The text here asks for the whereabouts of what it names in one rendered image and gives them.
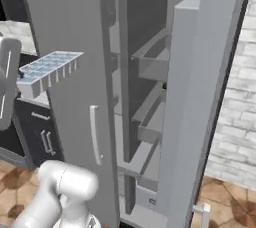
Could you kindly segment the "grey freezer door bin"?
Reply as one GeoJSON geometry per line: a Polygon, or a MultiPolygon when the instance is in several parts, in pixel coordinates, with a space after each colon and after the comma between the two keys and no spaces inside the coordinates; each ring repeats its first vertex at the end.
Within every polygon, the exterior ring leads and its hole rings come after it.
{"type": "Polygon", "coordinates": [[[132,121],[138,126],[138,139],[154,143],[162,137],[166,91],[157,83],[135,112],[132,121]]]}
{"type": "Polygon", "coordinates": [[[123,160],[123,142],[117,141],[118,182],[124,184],[124,176],[130,175],[137,179],[140,186],[157,191],[160,146],[158,142],[150,144],[142,142],[132,160],[123,160]]]}
{"type": "Polygon", "coordinates": [[[132,55],[138,62],[140,78],[162,82],[167,80],[170,39],[170,32],[164,28],[132,55]]]}

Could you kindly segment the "grey fridge door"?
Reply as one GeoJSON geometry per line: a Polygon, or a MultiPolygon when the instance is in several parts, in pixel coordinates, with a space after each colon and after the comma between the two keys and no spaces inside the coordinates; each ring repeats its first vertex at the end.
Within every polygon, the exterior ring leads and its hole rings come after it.
{"type": "Polygon", "coordinates": [[[37,53],[83,52],[78,70],[48,90],[64,159],[89,169],[99,190],[89,203],[99,221],[119,228],[120,211],[113,108],[112,61],[106,0],[26,0],[37,53]],[[90,106],[97,105],[102,165],[94,156],[90,106]]]}

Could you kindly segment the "grey freezer door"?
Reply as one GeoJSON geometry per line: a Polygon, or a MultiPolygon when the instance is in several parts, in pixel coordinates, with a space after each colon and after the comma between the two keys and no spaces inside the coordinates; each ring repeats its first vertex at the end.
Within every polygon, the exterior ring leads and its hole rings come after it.
{"type": "Polygon", "coordinates": [[[189,228],[247,0],[175,6],[156,210],[189,228]]]}

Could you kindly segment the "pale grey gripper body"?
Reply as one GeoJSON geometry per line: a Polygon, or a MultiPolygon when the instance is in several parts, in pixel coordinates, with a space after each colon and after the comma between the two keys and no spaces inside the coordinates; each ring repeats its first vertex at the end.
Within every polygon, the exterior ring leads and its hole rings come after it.
{"type": "Polygon", "coordinates": [[[0,36],[0,131],[11,123],[20,53],[18,39],[0,36]]]}

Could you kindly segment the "dark drawer front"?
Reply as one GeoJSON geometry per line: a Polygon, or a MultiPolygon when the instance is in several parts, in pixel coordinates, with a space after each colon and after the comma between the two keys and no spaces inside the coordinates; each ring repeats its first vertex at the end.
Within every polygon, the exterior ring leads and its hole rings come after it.
{"type": "Polygon", "coordinates": [[[29,101],[16,100],[14,104],[14,125],[19,129],[48,129],[53,130],[52,117],[50,120],[42,120],[31,116],[35,112],[44,116],[51,117],[50,108],[43,104],[35,104],[29,101]]]}

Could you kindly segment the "dark cupboard door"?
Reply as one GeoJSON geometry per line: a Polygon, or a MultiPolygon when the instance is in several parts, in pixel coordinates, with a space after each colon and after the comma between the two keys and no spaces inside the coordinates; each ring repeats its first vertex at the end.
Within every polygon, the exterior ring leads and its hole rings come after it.
{"type": "Polygon", "coordinates": [[[25,142],[27,143],[29,152],[32,157],[33,164],[37,167],[39,167],[43,162],[46,160],[63,160],[63,153],[60,148],[59,140],[55,132],[55,128],[53,130],[48,129],[39,129],[39,130],[32,130],[32,129],[22,129],[22,132],[25,137],[25,142]],[[55,155],[51,155],[49,150],[48,141],[47,147],[48,147],[48,153],[45,152],[44,145],[41,139],[40,132],[42,130],[45,130],[45,138],[47,132],[51,132],[51,140],[52,140],[52,146],[54,151],[56,152],[55,155]]]}

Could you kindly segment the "pale blue ice cube tray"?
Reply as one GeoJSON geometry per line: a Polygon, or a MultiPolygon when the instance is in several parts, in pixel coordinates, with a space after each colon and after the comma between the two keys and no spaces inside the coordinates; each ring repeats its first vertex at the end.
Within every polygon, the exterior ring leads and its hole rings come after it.
{"type": "Polygon", "coordinates": [[[67,78],[79,67],[83,52],[54,51],[20,68],[17,87],[24,98],[34,99],[67,78]]]}

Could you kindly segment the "grey fridge body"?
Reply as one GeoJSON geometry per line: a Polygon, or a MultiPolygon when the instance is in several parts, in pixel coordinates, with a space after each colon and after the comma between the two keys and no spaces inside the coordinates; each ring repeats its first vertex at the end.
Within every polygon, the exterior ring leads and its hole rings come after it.
{"type": "MultiPolygon", "coordinates": [[[[139,77],[138,62],[132,55],[160,30],[171,35],[174,9],[183,0],[109,0],[116,20],[110,27],[111,52],[119,64],[114,73],[113,86],[119,96],[114,112],[115,136],[123,142],[123,160],[129,163],[140,144],[138,126],[132,118],[157,83],[167,93],[167,80],[155,81],[139,77]]],[[[124,176],[123,186],[118,182],[120,218],[139,228],[164,228],[167,218],[156,210],[157,191],[138,184],[130,175],[124,176]]]]}

